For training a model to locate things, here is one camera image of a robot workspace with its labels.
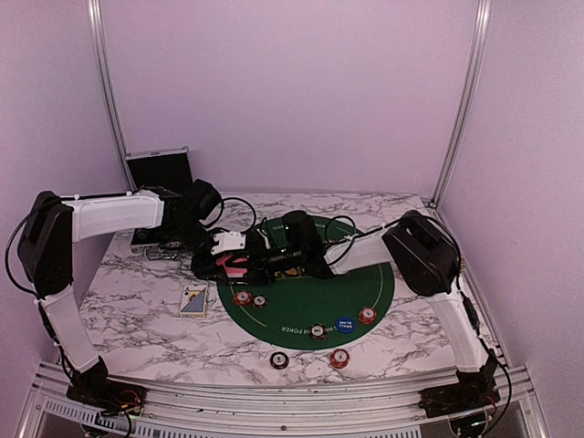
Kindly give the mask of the red backed card deck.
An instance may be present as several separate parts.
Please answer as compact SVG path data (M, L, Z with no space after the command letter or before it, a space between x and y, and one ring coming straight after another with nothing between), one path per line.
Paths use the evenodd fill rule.
M230 279L243 278L247 273L247 258L234 254L225 254L219 257L215 263L224 269Z

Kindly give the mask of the red chip stack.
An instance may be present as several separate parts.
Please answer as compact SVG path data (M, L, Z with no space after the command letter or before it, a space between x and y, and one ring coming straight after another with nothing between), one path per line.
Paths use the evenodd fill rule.
M359 313L359 321L362 324L369 325L372 324L378 317L378 313L375 308L364 307Z
M329 356L329 363L335 369L344 369L350 361L350 354L345 349L334 349Z
M248 290L236 291L233 296L233 301L238 307L249 305L254 299L254 296Z

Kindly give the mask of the dark hundred chip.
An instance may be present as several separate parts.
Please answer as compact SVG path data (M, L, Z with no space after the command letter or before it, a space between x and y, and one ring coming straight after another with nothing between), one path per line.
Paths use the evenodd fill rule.
M268 300L264 295L257 295L254 296L252 303L255 308L264 308L267 305Z

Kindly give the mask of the dark chip stack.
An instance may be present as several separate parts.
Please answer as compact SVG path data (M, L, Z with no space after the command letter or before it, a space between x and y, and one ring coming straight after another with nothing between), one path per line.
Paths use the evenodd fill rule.
M269 358L270 366L276 370L283 370L289 364L288 355L282 351L274 352Z
M323 340L328 335L328 329L325 325L320 323L312 324L308 329L309 336L314 340Z

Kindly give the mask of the blue small blind button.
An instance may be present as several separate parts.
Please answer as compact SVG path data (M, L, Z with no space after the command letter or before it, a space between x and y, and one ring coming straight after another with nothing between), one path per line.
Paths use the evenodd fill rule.
M356 320L351 317L339 317L335 322L336 331L342 334L350 334L356 330Z

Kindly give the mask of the red chip stack front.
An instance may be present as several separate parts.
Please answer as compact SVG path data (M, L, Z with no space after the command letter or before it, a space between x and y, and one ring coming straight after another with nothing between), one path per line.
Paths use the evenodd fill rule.
M334 349L329 356L329 363L335 369L344 369L350 361L350 354L345 349Z

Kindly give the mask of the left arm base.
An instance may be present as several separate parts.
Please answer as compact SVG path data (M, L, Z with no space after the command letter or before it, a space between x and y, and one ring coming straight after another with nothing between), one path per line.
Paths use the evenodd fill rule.
M103 387L90 389L70 385L67 390L70 400L106 412L140 412L145 396L144 387L120 381L106 381Z

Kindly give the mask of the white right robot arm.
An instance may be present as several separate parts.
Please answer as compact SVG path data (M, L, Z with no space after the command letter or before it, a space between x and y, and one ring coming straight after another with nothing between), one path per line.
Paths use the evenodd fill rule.
M282 223L287 245L269 246L259 233L245 240L240 265L253 284L274 281L278 271L300 267L319 279L361 268L393 263L407 287L423 297L440 320L454 352L455 365L467 375L453 387L452 400L470 409L487 394L487 382L476 374L485 368L488 351L472 301L460 287L462 256L454 239L432 217L410 210L401 218L363 234L326 242L311 216L286 214Z

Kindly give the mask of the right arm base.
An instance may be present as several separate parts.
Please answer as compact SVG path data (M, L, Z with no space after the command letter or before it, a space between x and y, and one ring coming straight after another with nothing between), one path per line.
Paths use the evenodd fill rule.
M501 400L497 390L480 391L460 383L425 389L420 396L418 406L428 418L479 409Z

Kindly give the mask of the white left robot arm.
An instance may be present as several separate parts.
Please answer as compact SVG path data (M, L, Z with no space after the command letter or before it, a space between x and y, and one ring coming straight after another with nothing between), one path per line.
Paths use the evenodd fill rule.
M181 195L163 187L137 192L60 197L40 193L22 224L18 258L33 285L49 334L69 367L81 375L78 388L97 406L115 398L115 386L84 328L74 297L72 246L85 239L131 229L158 228L204 261L245 248L246 236L227 231L211 235L202 221L220 204L208 182L196 181Z

